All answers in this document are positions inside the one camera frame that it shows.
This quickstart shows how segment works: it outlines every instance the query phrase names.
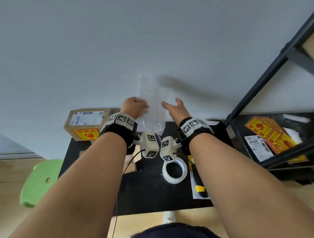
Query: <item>dark shorts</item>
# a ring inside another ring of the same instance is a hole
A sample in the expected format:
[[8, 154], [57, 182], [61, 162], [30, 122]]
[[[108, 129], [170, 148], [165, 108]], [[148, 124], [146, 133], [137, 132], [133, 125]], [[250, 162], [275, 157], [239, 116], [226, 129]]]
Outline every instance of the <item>dark shorts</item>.
[[203, 226], [191, 226], [184, 223], [170, 223], [154, 226], [132, 238], [219, 238], [211, 230]]

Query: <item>label paper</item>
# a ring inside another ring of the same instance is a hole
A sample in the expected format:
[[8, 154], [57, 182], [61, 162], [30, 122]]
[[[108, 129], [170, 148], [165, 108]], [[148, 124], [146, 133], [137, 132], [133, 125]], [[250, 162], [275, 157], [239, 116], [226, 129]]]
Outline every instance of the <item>label paper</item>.
[[245, 136], [244, 138], [260, 162], [273, 157], [272, 152], [261, 136]]
[[101, 125], [104, 111], [76, 111], [70, 126]]

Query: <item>yellow warning label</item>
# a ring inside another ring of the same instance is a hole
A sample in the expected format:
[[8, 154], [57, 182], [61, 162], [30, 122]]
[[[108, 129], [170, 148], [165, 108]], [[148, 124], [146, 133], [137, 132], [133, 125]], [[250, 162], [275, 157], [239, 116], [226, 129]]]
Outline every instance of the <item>yellow warning label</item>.
[[82, 140], [96, 140], [99, 136], [98, 129], [84, 129], [84, 130], [74, 130], [74, 132]]

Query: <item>barcode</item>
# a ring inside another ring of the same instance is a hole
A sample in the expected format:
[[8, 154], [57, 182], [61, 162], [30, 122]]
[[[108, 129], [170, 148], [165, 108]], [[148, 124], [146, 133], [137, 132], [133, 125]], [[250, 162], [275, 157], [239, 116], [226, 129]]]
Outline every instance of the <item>barcode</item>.
[[77, 118], [76, 118], [76, 125], [79, 123], [79, 118], [80, 118], [80, 116], [78, 116]]
[[267, 148], [267, 146], [266, 146], [264, 143], [262, 143], [262, 146], [264, 146], [264, 148], [265, 148], [265, 150], [266, 150], [267, 152], [270, 152], [270, 150]]

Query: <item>hand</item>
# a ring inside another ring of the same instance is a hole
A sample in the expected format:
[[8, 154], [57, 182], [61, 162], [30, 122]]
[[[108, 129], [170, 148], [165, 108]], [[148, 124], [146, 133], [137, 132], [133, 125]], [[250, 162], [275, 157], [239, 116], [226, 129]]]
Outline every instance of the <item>hand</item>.
[[179, 126], [180, 122], [187, 117], [191, 117], [187, 109], [185, 108], [181, 99], [176, 98], [177, 106], [171, 105], [167, 102], [162, 102], [163, 108], [169, 111], [169, 115], [172, 117], [174, 122]]
[[133, 117], [135, 120], [144, 113], [147, 113], [149, 106], [143, 99], [137, 97], [127, 98], [121, 107], [121, 112]]

